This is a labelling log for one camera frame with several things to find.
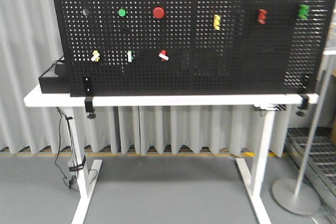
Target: round button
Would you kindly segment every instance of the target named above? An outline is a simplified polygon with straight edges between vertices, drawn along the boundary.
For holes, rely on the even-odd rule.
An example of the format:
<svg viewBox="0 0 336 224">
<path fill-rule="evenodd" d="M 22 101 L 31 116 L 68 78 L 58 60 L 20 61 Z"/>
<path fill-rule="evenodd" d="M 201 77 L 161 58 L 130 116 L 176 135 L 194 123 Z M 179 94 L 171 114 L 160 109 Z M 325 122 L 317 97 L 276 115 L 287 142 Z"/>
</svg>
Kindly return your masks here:
<svg viewBox="0 0 336 224">
<path fill-rule="evenodd" d="M 163 18 L 164 17 L 164 9 L 163 8 L 161 8 L 161 7 L 156 7 L 156 8 L 154 8 L 154 10 L 153 10 L 153 16 L 155 17 L 155 18 L 157 18 L 157 19 L 161 19 L 161 18 Z"/>
<path fill-rule="evenodd" d="M 119 11 L 118 11 L 118 14 L 120 17 L 125 17 L 126 14 L 127 14 L 127 11 L 124 9 L 124 8 L 121 8 Z"/>
</svg>

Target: table top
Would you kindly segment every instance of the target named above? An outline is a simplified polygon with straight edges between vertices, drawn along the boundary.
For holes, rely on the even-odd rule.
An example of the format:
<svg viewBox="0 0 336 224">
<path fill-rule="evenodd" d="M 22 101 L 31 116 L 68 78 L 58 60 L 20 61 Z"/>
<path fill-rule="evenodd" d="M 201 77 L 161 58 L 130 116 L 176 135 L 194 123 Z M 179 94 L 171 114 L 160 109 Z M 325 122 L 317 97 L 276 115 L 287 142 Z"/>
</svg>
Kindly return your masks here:
<svg viewBox="0 0 336 224">
<path fill-rule="evenodd" d="M 308 94 L 309 103 L 316 104 L 319 96 Z M 84 107 L 85 97 L 70 97 L 69 93 L 43 94 L 37 85 L 24 98 L 27 107 Z M 301 104 L 298 94 L 236 94 L 236 95 L 144 95 L 93 97 L 93 106 L 186 106 L 186 105 L 254 105 Z"/>
</svg>

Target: stand base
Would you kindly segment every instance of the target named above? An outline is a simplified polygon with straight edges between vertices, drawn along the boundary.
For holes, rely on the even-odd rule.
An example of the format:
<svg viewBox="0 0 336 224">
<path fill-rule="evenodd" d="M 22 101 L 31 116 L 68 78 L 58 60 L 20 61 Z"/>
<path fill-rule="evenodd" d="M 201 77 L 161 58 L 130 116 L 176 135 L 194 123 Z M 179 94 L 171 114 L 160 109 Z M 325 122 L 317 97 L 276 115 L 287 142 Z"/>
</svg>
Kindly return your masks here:
<svg viewBox="0 0 336 224">
<path fill-rule="evenodd" d="M 73 217 L 71 224 L 83 224 L 84 223 L 85 216 L 86 216 L 86 213 L 88 212 L 88 209 L 89 209 L 89 205 L 90 205 L 90 202 L 91 202 L 93 190 L 96 186 L 96 182 L 97 182 L 97 179 L 98 179 L 98 175 L 99 175 L 102 163 L 103 163 L 103 160 L 101 160 L 101 159 L 95 159 L 93 161 L 92 166 L 91 166 L 91 171 L 89 173 L 89 178 L 94 177 L 94 176 L 96 176 L 96 177 L 90 183 L 88 198 L 82 198 L 82 197 L 80 198 L 80 200 L 78 202 L 76 212 L 75 212 L 75 216 Z"/>
<path fill-rule="evenodd" d="M 248 197 L 251 200 L 252 206 L 254 208 L 254 212 L 256 213 L 257 219 L 260 224 L 271 224 L 271 221 L 266 212 L 265 206 L 261 201 L 260 195 L 253 194 L 251 190 L 251 173 L 246 165 L 245 159 L 236 158 L 236 162 L 239 168 L 239 172 L 243 178 Z"/>
<path fill-rule="evenodd" d="M 301 191 L 294 197 L 297 181 L 290 178 L 280 179 L 273 184 L 272 192 L 276 202 L 287 211 L 296 215 L 312 215 L 321 206 L 320 199 L 313 189 L 302 184 Z"/>
</svg>

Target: yellow clip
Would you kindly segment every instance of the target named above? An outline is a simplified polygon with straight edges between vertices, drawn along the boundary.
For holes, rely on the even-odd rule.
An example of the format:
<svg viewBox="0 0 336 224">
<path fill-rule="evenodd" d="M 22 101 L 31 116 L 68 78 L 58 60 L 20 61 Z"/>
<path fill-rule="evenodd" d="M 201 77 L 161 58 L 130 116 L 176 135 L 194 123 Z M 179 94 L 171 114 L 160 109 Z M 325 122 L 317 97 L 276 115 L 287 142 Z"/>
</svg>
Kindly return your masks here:
<svg viewBox="0 0 336 224">
<path fill-rule="evenodd" d="M 98 50 L 93 51 L 92 55 L 92 61 L 98 62 L 100 60 L 100 53 L 98 52 Z"/>
<path fill-rule="evenodd" d="M 220 21 L 220 16 L 219 15 L 214 15 L 214 28 L 216 29 L 216 30 L 220 30 L 220 25 L 221 24 L 221 21 Z"/>
</svg>

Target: pegboard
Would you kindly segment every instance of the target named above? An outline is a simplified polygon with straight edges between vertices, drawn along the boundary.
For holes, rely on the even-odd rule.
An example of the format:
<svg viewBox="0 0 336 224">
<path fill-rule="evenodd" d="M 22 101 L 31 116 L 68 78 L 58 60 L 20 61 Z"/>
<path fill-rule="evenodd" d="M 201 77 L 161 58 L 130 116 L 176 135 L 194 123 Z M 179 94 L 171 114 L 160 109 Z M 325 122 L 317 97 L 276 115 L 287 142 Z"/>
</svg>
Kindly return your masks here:
<svg viewBox="0 0 336 224">
<path fill-rule="evenodd" d="M 72 96 L 85 94 L 83 77 L 91 78 L 94 95 L 314 92 L 335 2 L 54 1 Z M 298 17 L 300 5 L 310 7 L 308 19 Z M 152 14 L 158 6 L 162 19 Z M 260 9 L 268 12 L 265 24 Z M 98 62 L 91 60 L 95 50 Z"/>
</svg>

